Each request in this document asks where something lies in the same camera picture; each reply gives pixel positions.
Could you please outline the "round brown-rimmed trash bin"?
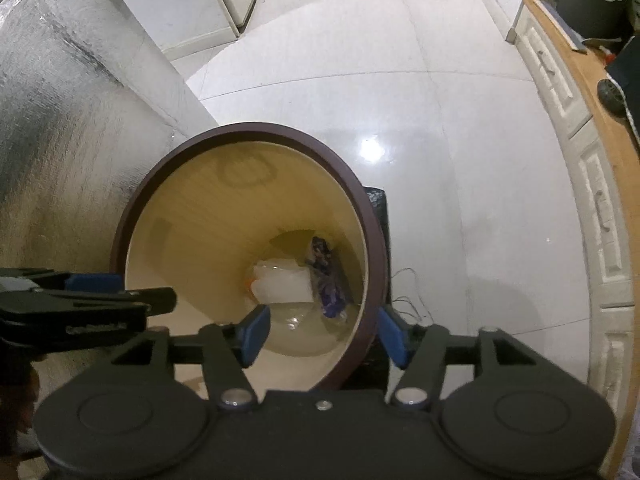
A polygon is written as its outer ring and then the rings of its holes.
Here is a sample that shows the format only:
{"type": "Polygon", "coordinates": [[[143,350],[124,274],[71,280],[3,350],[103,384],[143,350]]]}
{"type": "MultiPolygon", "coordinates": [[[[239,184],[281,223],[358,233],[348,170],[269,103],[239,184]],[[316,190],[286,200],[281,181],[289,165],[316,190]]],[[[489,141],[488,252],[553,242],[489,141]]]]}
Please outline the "round brown-rimmed trash bin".
{"type": "Polygon", "coordinates": [[[388,255],[378,207],[346,162],[306,133],[241,122],[181,144],[131,197],[111,267],[130,288],[171,287],[178,304],[160,324],[193,334],[241,321],[258,306],[247,291],[254,264],[307,266],[313,235],[330,243],[349,304],[336,320],[315,294],[311,304],[267,304],[270,333],[246,377],[258,394],[382,390],[390,363],[376,318],[388,299],[388,255]]]}

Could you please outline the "cream carved low cabinet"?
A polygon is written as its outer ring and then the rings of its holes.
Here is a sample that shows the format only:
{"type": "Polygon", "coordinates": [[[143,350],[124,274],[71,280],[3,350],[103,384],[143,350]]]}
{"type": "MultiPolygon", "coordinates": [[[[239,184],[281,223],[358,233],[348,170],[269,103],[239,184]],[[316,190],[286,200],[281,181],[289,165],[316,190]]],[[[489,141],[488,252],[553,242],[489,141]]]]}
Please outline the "cream carved low cabinet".
{"type": "Polygon", "coordinates": [[[623,463],[639,394],[639,154],[600,103],[603,54],[575,51],[540,0],[523,0],[515,45],[560,142],[582,226],[590,291],[588,382],[611,405],[617,430],[602,474],[623,463]]]}

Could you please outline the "dark purple wrapper in bin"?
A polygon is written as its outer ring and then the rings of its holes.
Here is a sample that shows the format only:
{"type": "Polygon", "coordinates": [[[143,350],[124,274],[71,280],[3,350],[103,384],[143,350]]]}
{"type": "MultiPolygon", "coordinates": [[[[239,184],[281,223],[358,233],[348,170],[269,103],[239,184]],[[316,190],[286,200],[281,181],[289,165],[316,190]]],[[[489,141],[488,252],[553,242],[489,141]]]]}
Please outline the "dark purple wrapper in bin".
{"type": "Polygon", "coordinates": [[[319,235],[311,237],[305,263],[311,273],[314,294],[326,318],[340,318],[349,304],[340,263],[334,257],[330,243],[319,235]]]}

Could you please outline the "white crumpled trash in bin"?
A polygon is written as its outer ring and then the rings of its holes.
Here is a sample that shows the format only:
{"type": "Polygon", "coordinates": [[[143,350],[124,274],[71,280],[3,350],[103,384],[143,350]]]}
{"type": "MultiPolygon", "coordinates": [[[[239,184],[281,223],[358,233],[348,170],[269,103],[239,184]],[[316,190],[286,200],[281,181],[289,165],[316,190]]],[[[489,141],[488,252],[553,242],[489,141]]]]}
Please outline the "white crumpled trash in bin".
{"type": "Polygon", "coordinates": [[[311,304],[310,271],[295,259],[257,261],[247,279],[247,291],[258,304],[311,304]]]}

